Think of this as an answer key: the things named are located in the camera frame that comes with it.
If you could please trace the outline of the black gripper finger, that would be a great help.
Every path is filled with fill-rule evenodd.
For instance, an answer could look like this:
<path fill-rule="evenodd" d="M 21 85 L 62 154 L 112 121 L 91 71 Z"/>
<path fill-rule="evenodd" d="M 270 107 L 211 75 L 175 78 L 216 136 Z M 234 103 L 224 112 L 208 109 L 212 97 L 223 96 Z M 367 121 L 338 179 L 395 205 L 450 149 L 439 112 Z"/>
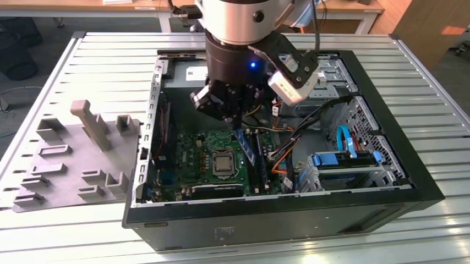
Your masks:
<path fill-rule="evenodd" d="M 242 127 L 243 116 L 254 111 L 264 100 L 264 90 L 262 85 L 238 86 L 238 128 Z"/>
<path fill-rule="evenodd" d="M 195 109 L 239 129 L 239 91 L 220 81 L 210 81 L 190 94 Z"/>

